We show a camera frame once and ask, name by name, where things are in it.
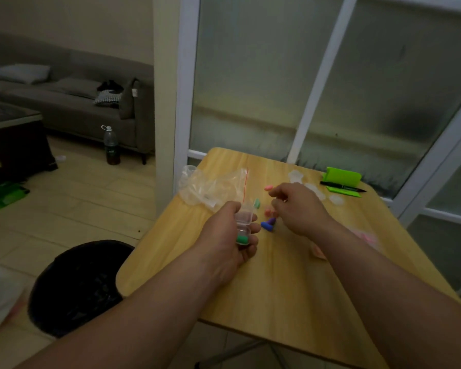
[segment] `black trash bin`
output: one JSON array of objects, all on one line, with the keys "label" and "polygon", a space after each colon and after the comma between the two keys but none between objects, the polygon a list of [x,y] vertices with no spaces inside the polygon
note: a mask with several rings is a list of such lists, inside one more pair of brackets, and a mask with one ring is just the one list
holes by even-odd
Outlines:
[{"label": "black trash bin", "polygon": [[123,242],[105,240],[58,255],[31,291],[31,321],[60,338],[121,302],[116,273],[133,249]]}]

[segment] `black and white pillow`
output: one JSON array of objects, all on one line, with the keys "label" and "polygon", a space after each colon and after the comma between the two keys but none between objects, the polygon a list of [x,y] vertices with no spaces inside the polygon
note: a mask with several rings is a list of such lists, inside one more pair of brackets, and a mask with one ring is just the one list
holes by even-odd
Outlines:
[{"label": "black and white pillow", "polygon": [[113,105],[118,105],[119,99],[121,98],[121,93],[111,92],[112,91],[109,89],[99,92],[96,99],[94,100],[94,105],[106,107],[113,107]]}]

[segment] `hand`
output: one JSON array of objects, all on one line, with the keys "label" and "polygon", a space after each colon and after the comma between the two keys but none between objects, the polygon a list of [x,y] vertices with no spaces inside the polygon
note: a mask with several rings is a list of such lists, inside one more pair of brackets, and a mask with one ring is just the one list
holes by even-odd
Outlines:
[{"label": "hand", "polygon": [[271,202],[272,206],[295,234],[314,241],[315,233],[336,223],[316,194],[298,182],[284,182],[268,193],[276,198]]},{"label": "hand", "polygon": [[[216,272],[220,284],[229,283],[237,273],[237,268],[256,254],[258,237],[249,236],[248,246],[239,246],[237,224],[234,214],[239,211],[239,202],[228,201],[212,215],[203,225],[200,236],[195,242],[195,248],[201,251],[205,261]],[[249,225],[251,233],[258,233],[261,227],[257,223]]]}]

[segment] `plastic bottle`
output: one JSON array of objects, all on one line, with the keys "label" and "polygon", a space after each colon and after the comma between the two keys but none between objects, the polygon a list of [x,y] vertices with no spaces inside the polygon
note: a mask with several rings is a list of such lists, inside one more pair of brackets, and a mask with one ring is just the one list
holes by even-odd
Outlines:
[{"label": "plastic bottle", "polygon": [[104,132],[104,148],[106,149],[106,161],[108,164],[117,165],[120,162],[118,138],[110,126],[101,126]]}]

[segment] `tiled floor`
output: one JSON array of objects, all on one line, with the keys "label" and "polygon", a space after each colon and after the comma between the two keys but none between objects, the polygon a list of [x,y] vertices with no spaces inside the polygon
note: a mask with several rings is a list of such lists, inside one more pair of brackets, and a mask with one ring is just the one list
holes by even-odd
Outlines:
[{"label": "tiled floor", "polygon": [[[56,171],[33,176],[26,184],[31,193],[0,210],[0,264],[23,281],[24,303],[36,277],[58,254],[102,239],[136,245],[155,219],[155,158],[143,166],[136,155],[123,155],[120,165],[110,166],[100,145],[59,137],[49,137],[49,143],[53,154],[65,155],[66,161]],[[196,361],[247,339],[197,323],[170,368],[193,368]],[[0,369],[12,368],[53,340],[29,321],[22,308],[0,327]],[[291,368],[337,367],[282,352]],[[267,346],[220,367],[279,368]]]}]

